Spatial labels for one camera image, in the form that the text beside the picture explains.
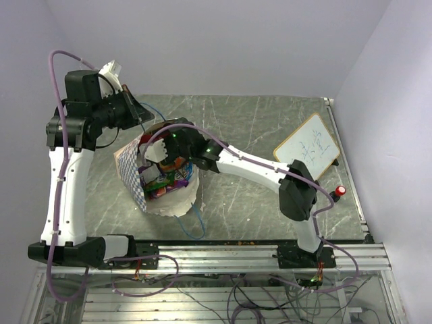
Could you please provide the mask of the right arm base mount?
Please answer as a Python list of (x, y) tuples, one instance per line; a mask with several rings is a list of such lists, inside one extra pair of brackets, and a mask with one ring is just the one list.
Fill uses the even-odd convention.
[(333, 249), (324, 247), (322, 244), (316, 252), (304, 251), (296, 243), (279, 245), (272, 257), (277, 259), (280, 269), (318, 269), (319, 266), (332, 269), (336, 267)]

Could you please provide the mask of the checkered paper bag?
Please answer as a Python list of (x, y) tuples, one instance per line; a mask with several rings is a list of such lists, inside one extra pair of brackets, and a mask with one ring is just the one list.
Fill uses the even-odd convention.
[[(156, 153), (155, 146), (161, 142), (161, 137), (157, 137), (148, 149), (144, 148), (145, 144), (158, 128), (168, 122), (163, 117), (161, 122), (144, 130), (114, 153), (117, 175), (141, 211), (160, 217), (173, 217), (189, 238), (201, 240), (205, 236), (205, 225), (200, 210), (194, 205), (200, 184), (198, 167), (181, 157), (176, 157), (170, 163), (147, 159)], [(190, 210), (198, 217), (201, 235), (195, 236), (188, 232), (181, 221), (181, 217)]]

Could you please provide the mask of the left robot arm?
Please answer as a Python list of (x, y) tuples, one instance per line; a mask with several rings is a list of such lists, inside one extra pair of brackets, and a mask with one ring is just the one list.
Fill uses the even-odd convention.
[(93, 268), (114, 259), (120, 267), (130, 268), (138, 258), (131, 235), (86, 233), (86, 183), (103, 129), (127, 130), (154, 115), (119, 81), (117, 67), (68, 72), (65, 89), (66, 98), (46, 126), (49, 208), (40, 240), (28, 247), (28, 257), (50, 265)]

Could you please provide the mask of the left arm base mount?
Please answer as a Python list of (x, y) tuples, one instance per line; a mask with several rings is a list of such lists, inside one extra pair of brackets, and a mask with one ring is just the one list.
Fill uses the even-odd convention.
[(137, 241), (135, 247), (131, 248), (123, 256), (126, 261), (103, 261), (98, 269), (140, 269), (154, 270), (159, 263), (159, 247), (152, 242)]

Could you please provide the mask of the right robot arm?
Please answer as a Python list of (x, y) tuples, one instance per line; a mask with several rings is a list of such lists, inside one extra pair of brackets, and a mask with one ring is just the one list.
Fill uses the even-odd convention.
[(165, 145), (165, 159), (182, 157), (203, 171), (226, 173), (258, 183), (279, 197), (279, 210), (294, 224), (298, 261), (312, 267), (321, 260), (319, 231), (313, 220), (319, 185), (306, 165), (286, 164), (242, 152), (188, 121), (166, 123), (157, 131)]

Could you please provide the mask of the pink crisps bag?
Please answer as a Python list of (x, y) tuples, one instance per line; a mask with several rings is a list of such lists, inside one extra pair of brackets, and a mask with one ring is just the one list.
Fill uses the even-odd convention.
[(138, 145), (140, 146), (142, 144), (146, 144), (151, 139), (151, 137), (152, 137), (152, 134), (143, 134), (140, 137), (140, 142)]

